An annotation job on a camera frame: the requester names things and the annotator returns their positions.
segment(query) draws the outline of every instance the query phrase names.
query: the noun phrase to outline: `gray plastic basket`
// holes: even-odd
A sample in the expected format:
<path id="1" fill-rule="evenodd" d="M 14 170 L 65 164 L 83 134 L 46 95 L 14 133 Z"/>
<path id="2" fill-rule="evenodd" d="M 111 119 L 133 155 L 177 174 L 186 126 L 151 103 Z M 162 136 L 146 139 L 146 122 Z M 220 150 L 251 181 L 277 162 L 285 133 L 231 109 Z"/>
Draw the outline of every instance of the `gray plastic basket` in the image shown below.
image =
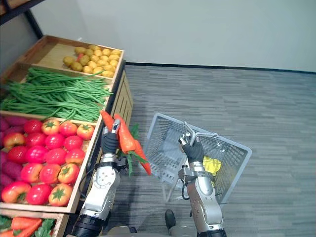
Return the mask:
<path id="1" fill-rule="evenodd" d="M 192 125 L 190 127 L 195 132 L 210 133 Z M 182 121 L 156 113 L 147 135 L 145 154 L 151 164 L 152 173 L 161 181 L 172 185 L 165 201 L 169 201 L 175 186 L 182 187 L 178 171 L 187 158 L 180 151 L 178 139 L 186 131 Z M 222 163 L 214 178 L 217 201 L 225 203 L 251 156 L 251 150 L 222 136 L 201 137 L 201 142 L 204 155 L 216 158 Z"/>

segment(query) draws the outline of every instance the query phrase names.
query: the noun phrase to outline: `carrot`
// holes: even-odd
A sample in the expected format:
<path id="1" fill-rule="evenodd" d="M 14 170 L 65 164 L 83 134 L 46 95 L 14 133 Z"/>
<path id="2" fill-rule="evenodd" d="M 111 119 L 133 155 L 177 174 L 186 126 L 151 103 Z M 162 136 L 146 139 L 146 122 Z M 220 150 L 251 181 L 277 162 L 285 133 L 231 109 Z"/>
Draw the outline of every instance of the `carrot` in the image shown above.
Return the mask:
<path id="1" fill-rule="evenodd" d="M 139 141 L 135 140 L 135 145 L 136 145 L 135 153 L 137 155 L 139 155 L 142 159 L 147 160 L 146 155 L 145 155 L 145 153 L 143 151 L 143 148 L 140 145 Z M 152 171 L 150 169 L 150 164 L 148 162 L 144 163 L 144 162 L 141 162 L 141 161 L 140 161 L 140 163 L 143 166 L 143 168 L 146 170 L 147 174 L 151 175 Z"/>
<path id="2" fill-rule="evenodd" d="M 30 226 L 35 225 L 40 219 L 27 217 L 14 217 L 11 223 L 11 229 L 24 230 Z"/>
<path id="3" fill-rule="evenodd" d="M 128 152 L 134 151 L 136 149 L 135 140 L 130 134 L 128 127 L 122 117 L 118 114 L 114 114 L 114 119 L 120 120 L 120 128 L 118 130 L 119 144 L 122 151 L 127 154 Z"/>
<path id="4" fill-rule="evenodd" d="M 114 123 L 114 119 L 104 110 L 100 110 L 100 114 L 102 116 L 103 123 L 106 127 L 108 127 L 109 132 L 112 131 L 112 126 Z"/>
<path id="5" fill-rule="evenodd" d="M 41 219 L 39 219 L 34 225 L 22 230 L 16 237 L 30 237 L 41 225 Z"/>
<path id="6" fill-rule="evenodd" d="M 0 233 L 0 237 L 13 237 L 13 231 L 5 231 Z"/>

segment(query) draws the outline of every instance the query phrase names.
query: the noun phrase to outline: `yellow cloth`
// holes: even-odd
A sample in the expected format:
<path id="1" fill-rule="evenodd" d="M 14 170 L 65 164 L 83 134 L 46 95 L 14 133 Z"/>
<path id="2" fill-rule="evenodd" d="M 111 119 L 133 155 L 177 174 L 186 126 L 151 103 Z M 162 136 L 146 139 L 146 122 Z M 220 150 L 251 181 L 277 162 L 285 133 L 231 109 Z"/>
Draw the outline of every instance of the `yellow cloth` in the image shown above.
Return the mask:
<path id="1" fill-rule="evenodd" d="M 203 165 L 205 170 L 216 176 L 216 172 L 222 167 L 222 163 L 218 159 L 211 159 L 210 157 L 204 156 Z"/>

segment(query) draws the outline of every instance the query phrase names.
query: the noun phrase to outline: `yellow potato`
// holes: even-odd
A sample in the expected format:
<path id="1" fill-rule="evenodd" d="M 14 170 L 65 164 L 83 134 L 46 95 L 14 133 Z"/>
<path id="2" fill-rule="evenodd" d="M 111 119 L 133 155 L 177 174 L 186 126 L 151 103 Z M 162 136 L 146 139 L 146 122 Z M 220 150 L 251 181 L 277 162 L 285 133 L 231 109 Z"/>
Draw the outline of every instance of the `yellow potato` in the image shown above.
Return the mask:
<path id="1" fill-rule="evenodd" d="M 73 57 L 70 57 L 70 56 L 67 56 L 67 57 L 64 57 L 64 64 L 67 66 L 67 67 L 70 67 L 70 65 L 75 61 L 75 59 Z"/>
<path id="2" fill-rule="evenodd" d="M 109 61 L 109 57 L 106 56 L 106 55 L 100 56 L 100 59 L 103 60 L 103 61 Z"/>
<path id="3" fill-rule="evenodd" d="M 106 65 L 103 67 L 104 70 L 106 71 L 111 71 L 111 72 L 115 72 L 115 67 L 113 67 L 112 65 Z"/>
<path id="4" fill-rule="evenodd" d="M 111 61 L 111 60 L 117 60 L 117 61 L 119 61 L 119 56 L 117 56 L 117 55 L 115 55 L 115 54 L 111 54 L 111 55 L 109 56 L 109 61 Z"/>
<path id="5" fill-rule="evenodd" d="M 100 49 L 100 47 L 96 46 L 96 45 L 89 45 L 89 49 L 92 49 L 93 51 L 96 51 L 97 49 Z"/>
<path id="6" fill-rule="evenodd" d="M 102 55 L 102 51 L 97 49 L 97 50 L 94 51 L 94 55 L 101 56 Z"/>
<path id="7" fill-rule="evenodd" d="M 112 78 L 114 76 L 114 72 L 104 71 L 101 75 L 104 77 Z"/>
<path id="8" fill-rule="evenodd" d="M 106 55 L 106 56 L 110 56 L 111 55 L 111 51 L 108 48 L 103 49 L 102 53 L 103 53 L 103 55 Z"/>
<path id="9" fill-rule="evenodd" d="M 94 54 L 94 51 L 92 49 L 87 49 L 84 54 L 90 57 Z"/>
<path id="10" fill-rule="evenodd" d="M 82 70 L 82 71 L 83 71 L 84 73 L 90 73 L 90 74 L 92 74 L 92 72 L 93 72 L 92 68 L 89 67 L 89 66 L 83 67 L 83 70 Z"/>
<path id="11" fill-rule="evenodd" d="M 71 69 L 74 71 L 81 72 L 82 71 L 82 65 L 79 62 L 73 62 L 71 64 Z"/>
<path id="12" fill-rule="evenodd" d="M 117 56 L 120 56 L 120 51 L 117 50 L 117 49 L 113 49 L 112 52 L 111 52 L 111 54 L 115 54 L 115 55 L 117 55 Z"/>
<path id="13" fill-rule="evenodd" d="M 117 67 L 117 65 L 118 65 L 118 61 L 117 60 L 111 60 L 110 61 L 110 65 L 112 65 L 112 66 L 114 66 L 114 67 Z"/>
<path id="14" fill-rule="evenodd" d="M 90 56 L 90 61 L 97 62 L 99 60 L 100 60 L 100 58 L 98 56 L 96 56 L 96 55 Z"/>
<path id="15" fill-rule="evenodd" d="M 75 53 L 80 54 L 80 53 L 85 53 L 86 49 L 84 47 L 76 47 L 75 48 Z"/>
<path id="16" fill-rule="evenodd" d="M 101 67 L 96 67 L 95 69 L 93 69 L 93 74 L 99 73 L 100 71 L 103 71 L 103 68 L 101 68 Z"/>
<path id="17" fill-rule="evenodd" d="M 97 64 L 96 62 L 93 62 L 93 61 L 89 61 L 87 63 L 87 66 L 91 67 L 92 69 L 95 69 L 97 67 Z"/>
<path id="18" fill-rule="evenodd" d="M 108 65 L 108 64 L 109 64 L 108 61 L 103 61 L 103 60 L 97 61 L 97 66 L 98 67 L 102 67 L 102 66 L 105 66 L 105 65 Z"/>
<path id="19" fill-rule="evenodd" d="M 89 62 L 89 56 L 88 55 L 84 55 L 79 59 L 79 62 L 82 66 L 87 65 L 87 63 Z"/>

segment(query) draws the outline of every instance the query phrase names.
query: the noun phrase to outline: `white wall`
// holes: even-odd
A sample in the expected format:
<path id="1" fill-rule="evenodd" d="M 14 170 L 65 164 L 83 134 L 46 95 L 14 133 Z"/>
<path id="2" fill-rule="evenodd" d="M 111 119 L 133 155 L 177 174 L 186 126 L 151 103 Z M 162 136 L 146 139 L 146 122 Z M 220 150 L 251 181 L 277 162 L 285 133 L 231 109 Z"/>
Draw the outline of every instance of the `white wall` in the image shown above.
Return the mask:
<path id="1" fill-rule="evenodd" d="M 25 53 L 36 41 L 24 15 L 17 16 L 0 26 L 0 73 Z"/>
<path id="2" fill-rule="evenodd" d="M 126 50 L 129 62 L 316 72 L 315 0 L 46 0 L 45 34 Z"/>

